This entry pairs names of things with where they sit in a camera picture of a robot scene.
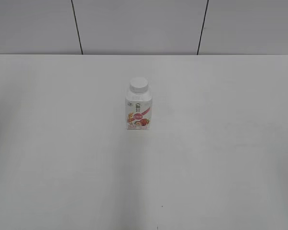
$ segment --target white table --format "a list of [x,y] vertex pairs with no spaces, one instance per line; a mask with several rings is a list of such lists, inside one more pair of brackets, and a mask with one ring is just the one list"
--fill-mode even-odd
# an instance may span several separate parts
[[288,230],[288,56],[0,55],[0,230],[156,229]]

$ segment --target bottle cap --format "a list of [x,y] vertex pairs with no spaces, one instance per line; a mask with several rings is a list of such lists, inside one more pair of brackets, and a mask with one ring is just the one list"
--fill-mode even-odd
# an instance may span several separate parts
[[133,93],[145,93],[148,91],[148,80],[146,78],[132,78],[130,80],[130,90]]

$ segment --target white wall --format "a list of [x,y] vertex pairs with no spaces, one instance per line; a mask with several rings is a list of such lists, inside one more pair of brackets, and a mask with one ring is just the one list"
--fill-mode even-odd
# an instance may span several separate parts
[[[196,54],[207,0],[73,0],[84,54]],[[80,54],[71,0],[0,0],[0,54]],[[200,54],[288,54],[288,0],[210,0]]]
[[200,54],[288,54],[288,0],[210,0]]
[[80,54],[69,0],[0,0],[0,54]]
[[73,0],[84,54],[196,54],[206,0]]

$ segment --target product label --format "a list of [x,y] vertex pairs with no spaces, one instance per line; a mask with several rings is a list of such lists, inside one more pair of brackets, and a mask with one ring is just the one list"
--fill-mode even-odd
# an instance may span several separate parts
[[152,117],[152,100],[137,102],[126,100],[127,129],[149,129]]

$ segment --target plastic bottle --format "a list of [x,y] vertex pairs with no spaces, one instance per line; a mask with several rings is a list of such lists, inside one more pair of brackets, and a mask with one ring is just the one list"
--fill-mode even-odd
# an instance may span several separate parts
[[127,129],[147,130],[152,117],[152,94],[145,78],[130,80],[126,95]]

